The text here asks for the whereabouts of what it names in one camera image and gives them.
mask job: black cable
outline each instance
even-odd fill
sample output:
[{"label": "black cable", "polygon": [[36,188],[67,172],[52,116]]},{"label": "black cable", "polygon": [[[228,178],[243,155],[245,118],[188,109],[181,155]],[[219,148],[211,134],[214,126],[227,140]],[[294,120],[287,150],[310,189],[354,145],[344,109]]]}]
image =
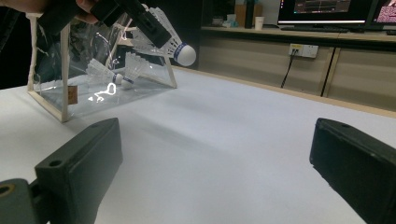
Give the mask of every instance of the black cable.
[{"label": "black cable", "polygon": [[293,49],[293,50],[291,51],[288,72],[286,73],[285,77],[283,78],[282,85],[280,86],[280,88],[282,88],[282,89],[283,89],[283,86],[285,85],[286,78],[288,77],[288,73],[289,73],[289,70],[290,70],[290,68],[291,68],[291,64],[293,63],[294,56],[296,55],[297,52],[298,52],[297,49]]},{"label": "black cable", "polygon": [[14,29],[14,25],[20,16],[20,12],[9,8],[0,23],[0,53],[6,45],[9,35]]}]

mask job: hand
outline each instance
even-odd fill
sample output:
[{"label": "hand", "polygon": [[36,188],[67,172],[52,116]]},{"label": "hand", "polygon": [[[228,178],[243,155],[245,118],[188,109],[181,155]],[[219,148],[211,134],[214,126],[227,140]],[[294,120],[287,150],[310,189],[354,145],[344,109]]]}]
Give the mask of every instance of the hand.
[{"label": "hand", "polygon": [[[90,13],[97,0],[76,0],[83,11],[77,15],[79,20],[93,24],[98,20]],[[0,0],[0,7],[11,7],[20,12],[43,13],[50,6],[52,0]]]}]

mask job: wall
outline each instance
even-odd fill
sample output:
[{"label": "wall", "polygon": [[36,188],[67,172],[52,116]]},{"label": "wall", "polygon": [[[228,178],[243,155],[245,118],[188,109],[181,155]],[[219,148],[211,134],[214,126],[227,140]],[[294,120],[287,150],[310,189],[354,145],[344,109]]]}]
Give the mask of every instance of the wall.
[{"label": "wall", "polygon": [[[235,0],[236,4],[244,4],[244,0]],[[262,15],[265,17],[265,24],[277,24],[279,13],[279,0],[259,0],[262,4]]]}]

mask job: shuttlecock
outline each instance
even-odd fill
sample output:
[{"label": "shuttlecock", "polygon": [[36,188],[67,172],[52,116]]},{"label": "shuttlecock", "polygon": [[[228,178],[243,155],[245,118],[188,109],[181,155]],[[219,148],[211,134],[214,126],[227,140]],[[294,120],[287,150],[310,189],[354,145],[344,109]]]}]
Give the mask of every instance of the shuttlecock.
[{"label": "shuttlecock", "polygon": [[163,28],[165,28],[172,37],[160,49],[158,49],[143,34],[143,32],[137,28],[136,30],[131,31],[134,36],[131,40],[134,45],[134,49],[138,52],[149,55],[167,55],[183,66],[192,65],[196,59],[195,50],[190,45],[181,41],[165,13],[163,13],[163,11],[158,7],[151,7],[149,12],[160,22]]},{"label": "shuttlecock", "polygon": [[89,75],[96,77],[97,80],[102,80],[105,83],[113,82],[117,85],[121,84],[123,76],[121,74],[115,74],[104,65],[92,59],[88,64],[85,72]]},{"label": "shuttlecock", "polygon": [[121,81],[121,86],[125,90],[131,89],[134,80],[137,79],[148,66],[148,61],[136,54],[127,52],[125,54],[125,77]]}]

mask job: white shuttlecock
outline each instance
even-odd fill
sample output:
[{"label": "white shuttlecock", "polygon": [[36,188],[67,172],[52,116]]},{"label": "white shuttlecock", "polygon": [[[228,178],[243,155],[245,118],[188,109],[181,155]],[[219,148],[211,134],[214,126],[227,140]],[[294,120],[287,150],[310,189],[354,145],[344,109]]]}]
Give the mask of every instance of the white shuttlecock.
[{"label": "white shuttlecock", "polygon": [[106,68],[104,65],[92,59],[85,70],[87,74],[97,77],[98,80],[102,79],[103,82],[109,83],[113,82],[117,85],[121,84],[123,76],[121,74],[115,74],[110,69]]},{"label": "white shuttlecock", "polygon": [[165,13],[163,13],[163,11],[158,7],[151,7],[149,12],[160,22],[163,28],[165,28],[172,37],[160,49],[158,49],[139,29],[132,30],[131,32],[134,38],[131,42],[134,45],[134,49],[138,52],[149,55],[167,55],[183,66],[192,65],[197,57],[195,50],[190,45],[181,41]]},{"label": "white shuttlecock", "polygon": [[131,89],[134,80],[137,79],[148,66],[148,61],[136,54],[127,52],[125,54],[125,77],[121,81],[121,86],[125,90]]}]

